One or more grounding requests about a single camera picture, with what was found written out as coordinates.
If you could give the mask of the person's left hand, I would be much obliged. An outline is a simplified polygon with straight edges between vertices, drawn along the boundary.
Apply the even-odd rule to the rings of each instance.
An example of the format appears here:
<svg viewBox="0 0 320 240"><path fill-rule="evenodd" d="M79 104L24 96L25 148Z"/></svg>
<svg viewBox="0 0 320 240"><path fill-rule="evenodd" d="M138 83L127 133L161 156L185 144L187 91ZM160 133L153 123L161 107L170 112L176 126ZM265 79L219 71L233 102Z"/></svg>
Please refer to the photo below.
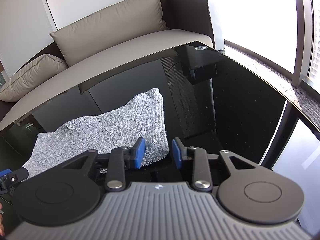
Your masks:
<svg viewBox="0 0 320 240"><path fill-rule="evenodd" d="M4 232L4 225L3 225L3 211L2 211L2 204L0 204L0 236L4 237L5 232Z"/></svg>

